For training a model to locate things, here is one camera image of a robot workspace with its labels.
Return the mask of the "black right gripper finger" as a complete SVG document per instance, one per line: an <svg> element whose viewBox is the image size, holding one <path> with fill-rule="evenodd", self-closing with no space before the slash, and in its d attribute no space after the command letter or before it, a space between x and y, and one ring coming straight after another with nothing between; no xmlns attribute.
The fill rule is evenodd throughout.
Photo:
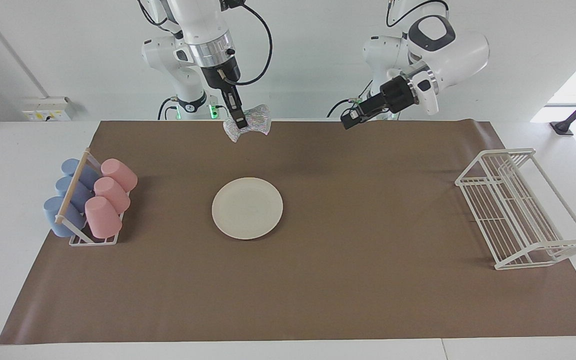
<svg viewBox="0 0 576 360"><path fill-rule="evenodd" d="M237 89L221 89L221 95L235 128L242 129L242 100Z"/></svg>
<svg viewBox="0 0 576 360"><path fill-rule="evenodd" d="M231 86L228 90L228 108L237 128L246 128L248 123L236 86Z"/></svg>

